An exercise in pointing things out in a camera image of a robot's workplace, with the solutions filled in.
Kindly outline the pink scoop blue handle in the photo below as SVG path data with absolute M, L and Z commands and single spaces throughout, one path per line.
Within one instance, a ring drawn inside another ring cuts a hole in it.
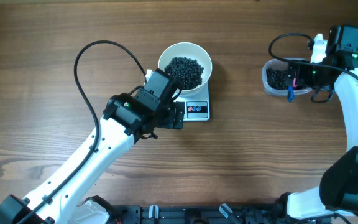
M 297 75 L 298 75 L 298 70 L 295 68 L 289 69 L 288 70 L 288 77 L 287 77 L 287 99 L 288 102 L 291 103 L 295 97 L 294 91 L 296 88 L 298 88 L 297 85 Z

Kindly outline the black beans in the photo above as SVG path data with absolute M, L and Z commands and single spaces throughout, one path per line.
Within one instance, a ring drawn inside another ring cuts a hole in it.
M 204 68 L 195 59 L 174 57 L 164 71 L 175 77 L 184 90 L 192 90 L 202 84 Z

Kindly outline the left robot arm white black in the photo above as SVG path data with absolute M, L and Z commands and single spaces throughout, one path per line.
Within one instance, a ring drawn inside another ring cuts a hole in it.
M 85 142 L 44 183 L 23 199 L 0 204 L 0 223 L 69 223 L 77 205 L 105 170 L 155 128 L 181 129 L 185 104 L 139 90 L 114 95 Z

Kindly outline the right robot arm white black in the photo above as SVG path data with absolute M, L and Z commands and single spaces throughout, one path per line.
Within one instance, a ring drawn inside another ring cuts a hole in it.
M 294 86 L 337 95 L 346 128 L 346 153 L 322 176 L 319 186 L 283 194 L 276 217 L 300 223 L 331 217 L 358 216 L 358 27 L 336 25 L 328 39 L 310 38 L 310 60 L 283 58 L 287 63 L 288 100 Z

